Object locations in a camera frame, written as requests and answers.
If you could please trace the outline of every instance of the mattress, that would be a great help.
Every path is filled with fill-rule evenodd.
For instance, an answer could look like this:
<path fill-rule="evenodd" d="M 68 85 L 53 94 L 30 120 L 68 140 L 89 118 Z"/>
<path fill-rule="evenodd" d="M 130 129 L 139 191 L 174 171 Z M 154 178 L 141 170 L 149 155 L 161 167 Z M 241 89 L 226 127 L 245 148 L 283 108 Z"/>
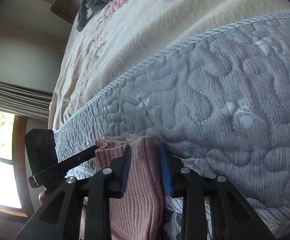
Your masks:
<path fill-rule="evenodd" d="M 55 132 L 56 151 L 61 161 L 96 138 L 144 135 L 201 176 L 228 177 L 276 237 L 288 233 L 290 13 L 224 25 L 149 57 Z M 68 175 L 94 173 L 92 159 Z M 176 221 L 175 201 L 166 203 Z M 176 239 L 179 226 L 164 228 Z"/>
<path fill-rule="evenodd" d="M 169 45 L 279 12 L 290 12 L 287 0 L 114 0 L 80 33 L 75 21 L 50 105 L 49 128 L 60 129 L 110 82 Z"/>

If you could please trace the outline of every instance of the beige fabric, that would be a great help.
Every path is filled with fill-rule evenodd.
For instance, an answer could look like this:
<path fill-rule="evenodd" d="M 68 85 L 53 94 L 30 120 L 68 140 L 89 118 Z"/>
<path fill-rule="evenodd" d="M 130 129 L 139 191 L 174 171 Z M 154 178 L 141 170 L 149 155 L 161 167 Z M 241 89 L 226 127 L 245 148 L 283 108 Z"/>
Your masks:
<path fill-rule="evenodd" d="M 57 130 L 111 81 L 167 46 L 216 27 L 290 12 L 287 0 L 114 0 L 73 26 L 51 103 Z"/>
<path fill-rule="evenodd" d="M 0 82 L 0 109 L 47 121 L 52 95 Z"/>

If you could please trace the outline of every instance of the white bed sheet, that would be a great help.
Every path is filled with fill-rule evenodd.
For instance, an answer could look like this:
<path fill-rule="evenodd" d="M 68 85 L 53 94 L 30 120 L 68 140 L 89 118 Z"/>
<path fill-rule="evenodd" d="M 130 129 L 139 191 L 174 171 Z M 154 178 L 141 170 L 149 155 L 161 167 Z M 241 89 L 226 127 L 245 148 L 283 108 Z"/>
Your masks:
<path fill-rule="evenodd" d="M 147 57 L 210 29 L 270 13 L 287 0 L 114 0 L 79 33 L 77 19 L 50 105 L 58 130 L 102 88 Z"/>

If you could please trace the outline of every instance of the gray curtain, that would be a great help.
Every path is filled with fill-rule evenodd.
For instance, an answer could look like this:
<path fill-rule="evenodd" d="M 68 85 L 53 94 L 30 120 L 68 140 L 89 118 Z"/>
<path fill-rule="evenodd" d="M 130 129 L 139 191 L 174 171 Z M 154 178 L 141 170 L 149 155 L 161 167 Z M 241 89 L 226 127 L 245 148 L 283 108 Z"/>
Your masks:
<path fill-rule="evenodd" d="M 52 94 L 0 82 L 0 109 L 48 120 Z"/>

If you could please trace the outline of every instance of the pink ribbed fabric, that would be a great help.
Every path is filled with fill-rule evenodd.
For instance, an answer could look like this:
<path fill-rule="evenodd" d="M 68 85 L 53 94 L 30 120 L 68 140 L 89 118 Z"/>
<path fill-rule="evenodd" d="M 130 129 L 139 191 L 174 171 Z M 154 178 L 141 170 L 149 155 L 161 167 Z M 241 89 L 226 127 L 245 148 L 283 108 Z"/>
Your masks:
<path fill-rule="evenodd" d="M 112 239 L 155 240 L 163 214 L 163 190 L 159 156 L 152 139 L 141 137 L 133 142 L 95 140 L 96 171 L 121 157 L 126 144 L 132 148 L 127 189 L 122 199 L 110 199 Z"/>

